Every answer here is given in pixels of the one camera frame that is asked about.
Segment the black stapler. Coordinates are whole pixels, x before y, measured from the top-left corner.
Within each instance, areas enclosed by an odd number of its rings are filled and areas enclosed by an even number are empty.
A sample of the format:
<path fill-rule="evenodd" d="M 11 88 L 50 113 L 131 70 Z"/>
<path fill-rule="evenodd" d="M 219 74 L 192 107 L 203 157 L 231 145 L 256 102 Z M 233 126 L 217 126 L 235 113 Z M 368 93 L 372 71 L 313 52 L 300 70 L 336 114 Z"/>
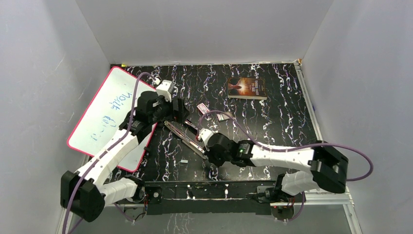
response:
<path fill-rule="evenodd" d="M 181 141 L 188 146 L 195 154 L 200 156 L 202 159 L 207 160 L 207 156 L 205 154 L 204 148 L 200 146 L 198 143 L 195 142 L 195 140 L 191 139 L 186 133 L 181 131 L 179 128 L 177 128 L 173 123 L 170 121 L 164 121 L 163 124 L 172 132 L 174 133 L 178 138 L 181 139 Z M 187 128 L 188 131 L 190 131 L 193 134 L 197 133 L 197 126 L 191 122 L 188 118 L 186 118 L 183 122 L 182 125 Z"/>

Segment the cardboard staple tray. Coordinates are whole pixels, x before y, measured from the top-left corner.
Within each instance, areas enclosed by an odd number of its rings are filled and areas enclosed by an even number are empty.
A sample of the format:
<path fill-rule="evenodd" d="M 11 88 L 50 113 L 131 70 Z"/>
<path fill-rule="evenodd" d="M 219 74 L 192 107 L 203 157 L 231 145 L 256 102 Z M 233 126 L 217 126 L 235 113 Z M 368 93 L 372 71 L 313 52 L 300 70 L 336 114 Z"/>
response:
<path fill-rule="evenodd" d="M 219 122 L 229 120 L 233 117 L 231 112 L 223 112 L 217 114 L 217 119 Z"/>

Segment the small red staple box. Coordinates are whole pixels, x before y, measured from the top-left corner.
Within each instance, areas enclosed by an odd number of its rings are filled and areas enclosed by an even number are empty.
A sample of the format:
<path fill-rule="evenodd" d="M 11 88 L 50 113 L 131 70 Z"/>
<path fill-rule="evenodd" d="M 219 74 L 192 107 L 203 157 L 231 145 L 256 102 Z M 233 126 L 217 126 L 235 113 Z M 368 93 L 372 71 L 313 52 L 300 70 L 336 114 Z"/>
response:
<path fill-rule="evenodd" d="M 197 109 L 202 113 L 202 115 L 210 112 L 209 108 L 204 103 L 198 104 Z"/>

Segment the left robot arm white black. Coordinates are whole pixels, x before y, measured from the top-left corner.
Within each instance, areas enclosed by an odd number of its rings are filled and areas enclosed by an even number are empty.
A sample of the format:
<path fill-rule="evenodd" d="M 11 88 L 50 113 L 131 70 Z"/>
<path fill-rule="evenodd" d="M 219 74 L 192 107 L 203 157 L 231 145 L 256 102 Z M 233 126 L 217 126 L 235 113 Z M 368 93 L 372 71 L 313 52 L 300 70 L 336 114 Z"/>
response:
<path fill-rule="evenodd" d="M 129 177 L 105 184 L 109 174 L 132 150 L 152 133 L 153 125 L 164 122 L 184 123 L 189 116 L 182 98 L 168 100 L 166 95 L 145 91 L 132 102 L 124 121 L 109 142 L 92 160 L 75 172 L 66 171 L 60 179 L 60 204 L 87 222 L 98 218 L 105 206 L 129 198 L 139 203 L 145 189 Z"/>

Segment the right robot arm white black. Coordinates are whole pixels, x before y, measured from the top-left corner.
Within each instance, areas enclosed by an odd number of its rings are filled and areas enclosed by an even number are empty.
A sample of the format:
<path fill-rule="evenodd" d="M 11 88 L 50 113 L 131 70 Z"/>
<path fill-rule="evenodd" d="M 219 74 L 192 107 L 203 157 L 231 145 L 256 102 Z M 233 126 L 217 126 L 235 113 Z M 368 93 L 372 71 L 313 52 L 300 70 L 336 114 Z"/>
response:
<path fill-rule="evenodd" d="M 239 167 L 276 166 L 294 169 L 295 173 L 277 178 L 274 195 L 281 202 L 311 189 L 323 189 L 335 194 L 346 191 L 348 158 L 328 143 L 294 148 L 271 146 L 252 140 L 235 142 L 207 129 L 203 129 L 197 139 L 204 144 L 209 162 L 217 167 L 230 162 Z"/>

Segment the pink-framed whiteboard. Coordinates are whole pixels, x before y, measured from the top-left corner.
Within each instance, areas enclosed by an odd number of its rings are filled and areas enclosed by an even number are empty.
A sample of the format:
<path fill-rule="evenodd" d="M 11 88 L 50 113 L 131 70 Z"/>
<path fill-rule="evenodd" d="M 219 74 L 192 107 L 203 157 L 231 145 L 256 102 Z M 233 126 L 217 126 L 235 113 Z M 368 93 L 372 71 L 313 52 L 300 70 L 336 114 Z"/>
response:
<path fill-rule="evenodd" d="M 95 156 L 112 139 L 131 110 L 136 78 L 113 67 L 70 134 L 67 145 Z"/>

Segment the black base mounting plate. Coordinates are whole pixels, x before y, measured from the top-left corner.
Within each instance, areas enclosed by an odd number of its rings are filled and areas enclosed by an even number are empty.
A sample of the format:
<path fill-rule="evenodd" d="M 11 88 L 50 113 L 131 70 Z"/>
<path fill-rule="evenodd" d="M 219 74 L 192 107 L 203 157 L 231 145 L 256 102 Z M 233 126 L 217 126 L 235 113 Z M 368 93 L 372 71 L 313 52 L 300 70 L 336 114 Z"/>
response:
<path fill-rule="evenodd" d="M 255 213 L 270 215 L 275 206 L 297 205 L 301 195 L 276 194 L 274 180 L 143 182 L 149 215 L 175 213 Z"/>

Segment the dark paperback book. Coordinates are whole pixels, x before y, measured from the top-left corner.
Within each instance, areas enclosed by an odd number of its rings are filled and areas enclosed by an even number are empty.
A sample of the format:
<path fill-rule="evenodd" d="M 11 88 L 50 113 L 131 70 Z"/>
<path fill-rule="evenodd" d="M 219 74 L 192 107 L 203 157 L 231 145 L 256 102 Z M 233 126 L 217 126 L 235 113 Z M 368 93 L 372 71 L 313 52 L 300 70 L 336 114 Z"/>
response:
<path fill-rule="evenodd" d="M 267 100 L 265 81 L 260 78 L 228 78 L 228 97 Z"/>

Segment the aluminium frame rail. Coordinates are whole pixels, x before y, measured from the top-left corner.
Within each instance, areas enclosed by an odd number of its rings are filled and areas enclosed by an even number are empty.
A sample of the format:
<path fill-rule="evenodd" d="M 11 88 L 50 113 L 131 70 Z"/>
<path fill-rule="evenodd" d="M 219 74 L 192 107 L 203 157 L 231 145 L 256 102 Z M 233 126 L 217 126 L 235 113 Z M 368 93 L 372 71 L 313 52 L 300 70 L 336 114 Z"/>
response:
<path fill-rule="evenodd" d="M 148 215 L 174 213 L 255 213 L 272 215 L 279 221 L 299 216 L 305 204 L 344 206 L 350 229 L 361 233 L 350 193 L 278 191 L 274 181 L 141 181 L 134 177 L 104 184 L 62 182 L 62 207 L 87 222 L 96 220 L 108 206 L 143 206 Z"/>

